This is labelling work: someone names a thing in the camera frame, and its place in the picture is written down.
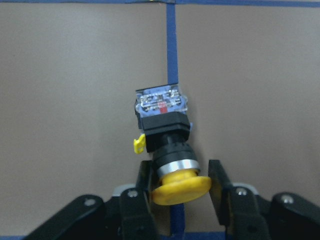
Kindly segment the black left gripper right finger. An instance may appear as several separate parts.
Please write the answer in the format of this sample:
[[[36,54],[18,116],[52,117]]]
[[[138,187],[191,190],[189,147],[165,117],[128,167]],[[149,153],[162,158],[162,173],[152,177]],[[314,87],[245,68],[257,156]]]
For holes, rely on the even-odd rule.
[[[227,240],[318,240],[320,207],[293,192],[280,192],[271,200],[256,189],[233,183],[221,162],[208,162],[212,187],[209,195]]]

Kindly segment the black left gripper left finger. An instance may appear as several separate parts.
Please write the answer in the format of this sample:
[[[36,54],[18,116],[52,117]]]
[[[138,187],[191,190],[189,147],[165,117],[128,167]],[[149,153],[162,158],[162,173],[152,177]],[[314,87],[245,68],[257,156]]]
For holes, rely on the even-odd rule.
[[[142,161],[133,186],[117,188],[108,201],[92,194],[78,196],[25,236],[25,239],[160,239],[150,210],[152,174],[152,162]]]

